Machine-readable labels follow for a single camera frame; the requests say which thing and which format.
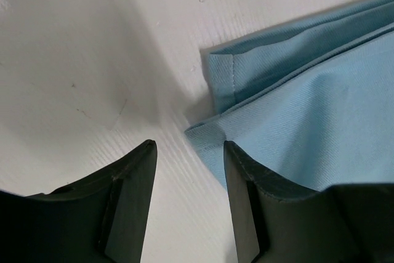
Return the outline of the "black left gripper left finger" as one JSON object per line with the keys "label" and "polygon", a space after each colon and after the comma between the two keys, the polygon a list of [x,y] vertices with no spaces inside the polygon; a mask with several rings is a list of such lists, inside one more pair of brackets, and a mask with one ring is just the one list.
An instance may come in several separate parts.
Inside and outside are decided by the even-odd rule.
{"label": "black left gripper left finger", "polygon": [[1,192],[1,261],[139,262],[157,157],[146,140],[49,194]]}

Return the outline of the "light blue trousers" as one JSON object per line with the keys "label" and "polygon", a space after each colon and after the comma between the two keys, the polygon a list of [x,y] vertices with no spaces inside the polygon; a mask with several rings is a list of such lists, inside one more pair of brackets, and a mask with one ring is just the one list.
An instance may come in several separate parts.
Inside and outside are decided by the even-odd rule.
{"label": "light blue trousers", "polygon": [[185,135],[221,184],[225,141],[314,190],[393,181],[393,0],[258,31],[206,66],[215,115]]}

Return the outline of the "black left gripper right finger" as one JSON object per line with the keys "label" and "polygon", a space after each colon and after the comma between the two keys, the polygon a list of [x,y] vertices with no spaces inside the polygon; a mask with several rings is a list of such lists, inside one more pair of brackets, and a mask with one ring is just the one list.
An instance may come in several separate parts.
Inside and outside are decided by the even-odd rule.
{"label": "black left gripper right finger", "polygon": [[392,262],[393,185],[340,184],[321,192],[223,147],[239,262]]}

